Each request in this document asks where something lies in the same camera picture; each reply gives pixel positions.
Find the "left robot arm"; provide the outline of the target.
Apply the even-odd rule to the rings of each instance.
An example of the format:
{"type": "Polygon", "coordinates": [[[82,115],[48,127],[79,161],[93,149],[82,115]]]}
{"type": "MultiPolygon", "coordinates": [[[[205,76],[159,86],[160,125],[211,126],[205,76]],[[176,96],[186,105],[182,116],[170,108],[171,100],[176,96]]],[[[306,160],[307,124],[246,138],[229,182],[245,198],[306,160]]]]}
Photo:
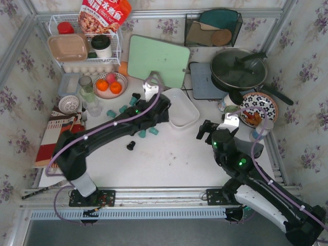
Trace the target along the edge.
{"type": "Polygon", "coordinates": [[[118,138],[168,122],[170,106],[171,101],[165,95],[157,93],[149,101],[140,100],[116,118],[97,127],[78,133],[64,131],[57,141],[52,161],[82,197],[95,196],[98,188],[87,173],[86,158],[118,138]]]}

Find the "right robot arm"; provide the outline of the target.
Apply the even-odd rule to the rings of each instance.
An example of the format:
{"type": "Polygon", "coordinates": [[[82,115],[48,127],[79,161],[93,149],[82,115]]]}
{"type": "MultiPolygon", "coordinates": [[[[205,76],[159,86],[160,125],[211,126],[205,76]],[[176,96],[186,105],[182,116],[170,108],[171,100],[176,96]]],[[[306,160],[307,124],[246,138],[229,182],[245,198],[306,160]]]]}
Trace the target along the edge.
{"type": "Polygon", "coordinates": [[[311,206],[279,185],[254,158],[260,156],[263,145],[252,144],[235,137],[220,124],[205,120],[196,138],[205,140],[214,152],[216,163],[230,179],[220,189],[228,204],[250,207],[278,226],[292,245],[313,245],[323,231],[326,211],[311,206]]]}

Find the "white plastic storage basket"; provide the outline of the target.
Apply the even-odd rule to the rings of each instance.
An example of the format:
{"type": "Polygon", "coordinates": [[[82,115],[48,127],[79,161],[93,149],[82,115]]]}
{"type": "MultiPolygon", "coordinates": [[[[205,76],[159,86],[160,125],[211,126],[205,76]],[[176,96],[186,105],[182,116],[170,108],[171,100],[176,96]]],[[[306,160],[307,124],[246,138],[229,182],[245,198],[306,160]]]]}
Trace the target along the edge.
{"type": "Polygon", "coordinates": [[[162,94],[171,102],[169,123],[173,129],[182,131],[198,121],[200,113],[183,90],[172,88],[162,94]]]}

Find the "black capsule lone front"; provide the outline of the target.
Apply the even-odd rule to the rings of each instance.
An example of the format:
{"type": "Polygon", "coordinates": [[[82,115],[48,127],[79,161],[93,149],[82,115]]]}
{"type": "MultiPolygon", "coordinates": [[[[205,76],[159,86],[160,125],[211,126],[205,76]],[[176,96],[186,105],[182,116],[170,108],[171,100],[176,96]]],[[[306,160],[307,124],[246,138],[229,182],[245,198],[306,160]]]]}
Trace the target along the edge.
{"type": "Polygon", "coordinates": [[[135,141],[131,141],[128,145],[127,145],[127,149],[129,151],[133,151],[134,147],[135,147],[136,142],[135,141]]]}

